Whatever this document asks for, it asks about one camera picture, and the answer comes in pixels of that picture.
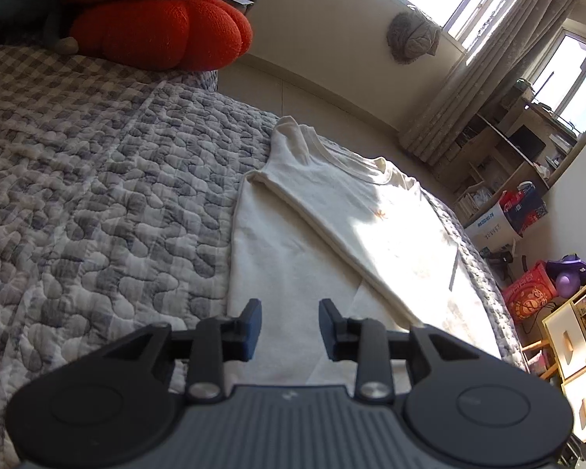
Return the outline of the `cream Winnie the Pooh sweatshirt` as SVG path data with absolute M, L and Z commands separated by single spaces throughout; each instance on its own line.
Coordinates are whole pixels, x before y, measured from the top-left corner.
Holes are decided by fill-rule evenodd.
M 234 384 L 353 384 L 354 365 L 326 356 L 324 299 L 347 318 L 431 325 L 500 352 L 459 239 L 419 182 L 288 117 L 266 164 L 243 177 L 232 224 L 227 309 L 254 298 L 261 332 L 253 359 L 229 366 Z

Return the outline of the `red plastic basket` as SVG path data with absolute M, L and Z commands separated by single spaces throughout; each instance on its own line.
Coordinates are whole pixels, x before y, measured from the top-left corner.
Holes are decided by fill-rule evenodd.
M 502 296 L 512 320 L 522 322 L 558 297 L 558 291 L 546 272 L 545 261 L 539 260 L 516 282 L 506 287 Z

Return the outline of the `grey quilted bed cover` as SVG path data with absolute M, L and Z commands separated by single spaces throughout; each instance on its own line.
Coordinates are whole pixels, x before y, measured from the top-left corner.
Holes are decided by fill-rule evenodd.
M 0 47 L 0 468 L 19 463 L 4 414 L 23 385 L 140 327 L 231 315 L 240 184 L 282 118 L 216 87 L 211 73 Z M 494 357 L 523 367 L 489 267 L 421 188 L 459 239 Z

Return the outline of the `white paper shopping bag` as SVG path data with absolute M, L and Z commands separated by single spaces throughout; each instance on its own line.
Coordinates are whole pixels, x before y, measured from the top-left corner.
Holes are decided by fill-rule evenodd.
M 503 191 L 492 208 L 466 227 L 466 233 L 479 252 L 491 254 L 513 247 L 547 213 L 536 184 L 525 181 L 514 190 Z

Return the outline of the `wooden cube cabinet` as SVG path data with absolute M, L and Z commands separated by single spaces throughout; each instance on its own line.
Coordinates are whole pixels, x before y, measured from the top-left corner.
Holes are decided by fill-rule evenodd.
M 574 434 L 586 442 L 586 285 L 568 300 L 557 299 L 524 330 L 532 371 L 559 387 L 570 403 Z

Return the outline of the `purple toy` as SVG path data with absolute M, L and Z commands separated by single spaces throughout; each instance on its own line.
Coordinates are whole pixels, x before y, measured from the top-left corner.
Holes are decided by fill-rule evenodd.
M 570 299 L 586 285 L 586 261 L 577 254 L 567 254 L 561 260 L 548 260 L 545 271 L 555 284 L 559 297 Z

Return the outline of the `wooden desk with shelves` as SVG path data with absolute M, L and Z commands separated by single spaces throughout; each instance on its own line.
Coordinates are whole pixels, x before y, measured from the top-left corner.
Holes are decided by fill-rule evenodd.
M 526 125 L 546 143 L 536 162 L 509 137 Z M 531 181 L 540 194 L 557 182 L 586 146 L 579 132 L 536 101 L 536 91 L 519 79 L 497 101 L 472 116 L 433 167 L 435 177 L 455 194 L 453 211 L 467 227 L 520 183 Z

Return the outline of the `black laptop on desk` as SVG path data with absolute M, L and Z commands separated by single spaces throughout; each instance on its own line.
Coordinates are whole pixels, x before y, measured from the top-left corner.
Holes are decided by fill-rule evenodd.
M 536 162 L 546 148 L 546 143 L 526 125 L 522 125 L 512 133 L 509 141 L 531 162 Z

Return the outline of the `red flower-shaped cushion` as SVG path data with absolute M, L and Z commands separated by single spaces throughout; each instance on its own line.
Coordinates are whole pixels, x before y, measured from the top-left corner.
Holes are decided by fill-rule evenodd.
M 250 21 L 224 0 L 71 0 L 84 55 L 150 71 L 214 71 L 247 53 Z

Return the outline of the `beige curtain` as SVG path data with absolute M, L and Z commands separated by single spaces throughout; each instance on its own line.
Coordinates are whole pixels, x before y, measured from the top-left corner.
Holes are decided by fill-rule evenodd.
M 543 53 L 577 0 L 509 0 L 484 43 L 413 113 L 400 144 L 434 165 L 479 110 L 493 105 Z

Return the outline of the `teal plush toy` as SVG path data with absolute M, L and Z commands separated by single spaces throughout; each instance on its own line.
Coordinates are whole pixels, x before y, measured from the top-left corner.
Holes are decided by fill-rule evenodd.
M 0 0 L 0 43 L 30 41 L 60 55 L 77 54 L 75 15 L 67 0 Z

